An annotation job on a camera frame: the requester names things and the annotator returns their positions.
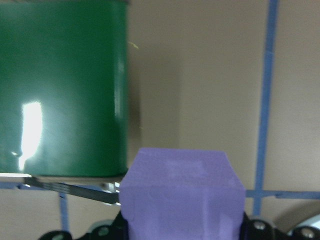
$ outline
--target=beige wall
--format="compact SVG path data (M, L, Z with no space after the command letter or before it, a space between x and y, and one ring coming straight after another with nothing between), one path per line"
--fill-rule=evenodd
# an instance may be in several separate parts
M319 9L317 0L279 3L268 190L319 190ZM253 189L267 11L267 0L131 1L128 40L139 49L128 50L129 165L140 147L222 150ZM1 190L0 201L1 239L32 240L60 228L56 193ZM72 196L68 204L75 238L118 210ZM268 197L262 216L286 231L319 206Z

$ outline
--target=green box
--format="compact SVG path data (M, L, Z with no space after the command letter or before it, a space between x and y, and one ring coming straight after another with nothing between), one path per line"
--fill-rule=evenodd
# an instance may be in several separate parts
M127 3L0 4L0 173L127 170Z

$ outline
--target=purple foam block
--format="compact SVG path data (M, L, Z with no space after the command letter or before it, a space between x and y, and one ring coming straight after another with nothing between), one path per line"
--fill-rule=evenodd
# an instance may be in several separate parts
M245 188L222 151L141 148L120 184L130 240L238 240Z

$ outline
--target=blue painter's tape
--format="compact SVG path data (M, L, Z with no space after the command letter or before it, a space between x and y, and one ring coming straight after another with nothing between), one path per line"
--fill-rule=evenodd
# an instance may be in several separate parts
M69 232L68 199L65 193L59 193L61 229Z
M260 107L260 123L257 149L257 162L255 172L253 214L261 212L262 191L264 185L265 162L268 140L268 123L272 87L272 73L274 62L274 43L276 37L278 0L269 0L268 19L266 26L264 66L262 77L262 93Z
M260 198L266 197L276 197L277 199L309 199L309 200L320 200L320 191L255 191L247 190L247 198L255 198L260 196Z

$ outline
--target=screw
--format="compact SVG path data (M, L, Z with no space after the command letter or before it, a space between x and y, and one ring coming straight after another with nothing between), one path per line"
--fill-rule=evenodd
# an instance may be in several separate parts
M262 221L255 221L253 226L258 230L264 230L266 228L266 225Z
M308 239L313 239L315 237L314 231L306 227L301 229L301 234Z
M64 235L63 234L58 234L58 235L55 235L52 240L64 240Z
M102 236L108 235L108 233L109 233L109 228L106 226L103 226L99 229L98 235L99 237L102 237Z

